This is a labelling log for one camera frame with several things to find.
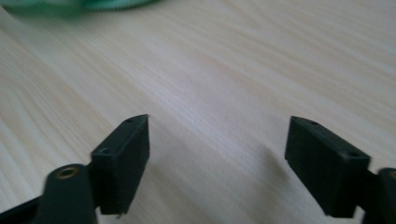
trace light wood grain surface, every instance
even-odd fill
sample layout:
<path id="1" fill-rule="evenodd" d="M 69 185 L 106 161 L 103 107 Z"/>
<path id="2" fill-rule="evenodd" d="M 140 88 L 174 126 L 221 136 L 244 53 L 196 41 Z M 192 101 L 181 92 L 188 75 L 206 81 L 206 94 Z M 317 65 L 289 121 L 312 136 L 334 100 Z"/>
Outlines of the light wood grain surface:
<path id="1" fill-rule="evenodd" d="M 0 211 L 146 113 L 130 213 L 101 223 L 360 223 L 325 217 L 283 154 L 294 115 L 395 167 L 396 2 L 0 9 Z"/>

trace wood grain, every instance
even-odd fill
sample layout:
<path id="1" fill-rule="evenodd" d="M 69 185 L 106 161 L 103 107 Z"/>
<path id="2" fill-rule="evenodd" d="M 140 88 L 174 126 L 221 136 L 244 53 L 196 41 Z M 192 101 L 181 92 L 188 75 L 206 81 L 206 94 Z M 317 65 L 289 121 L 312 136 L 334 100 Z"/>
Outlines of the wood grain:
<path id="1" fill-rule="evenodd" d="M 284 161 L 289 118 L 394 167 L 395 24 L 392 0 L 0 9 L 0 211 L 147 113 L 130 213 L 101 223 L 360 223 L 325 217 Z"/>

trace wooden table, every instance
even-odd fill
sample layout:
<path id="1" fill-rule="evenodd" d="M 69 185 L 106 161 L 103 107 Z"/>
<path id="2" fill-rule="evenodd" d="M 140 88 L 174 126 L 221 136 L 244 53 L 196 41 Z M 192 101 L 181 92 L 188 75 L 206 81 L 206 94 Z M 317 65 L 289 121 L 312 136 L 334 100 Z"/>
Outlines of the wooden table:
<path id="1" fill-rule="evenodd" d="M 325 217 L 284 160 L 291 115 L 396 162 L 396 2 L 162 0 L 0 9 L 0 211 L 149 114 L 128 215 L 101 223 L 360 223 Z"/>

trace green object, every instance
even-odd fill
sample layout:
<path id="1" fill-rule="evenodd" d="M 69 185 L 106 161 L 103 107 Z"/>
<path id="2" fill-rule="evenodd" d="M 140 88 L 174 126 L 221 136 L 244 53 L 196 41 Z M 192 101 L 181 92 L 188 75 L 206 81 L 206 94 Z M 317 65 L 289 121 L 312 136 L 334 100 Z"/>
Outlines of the green object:
<path id="1" fill-rule="evenodd" d="M 75 6 L 81 4 L 83 8 L 89 10 L 112 10 L 124 9 L 128 7 L 139 7 L 155 0 L 0 0 L 0 5 L 4 7 L 33 7 L 41 4 L 53 6 Z"/>

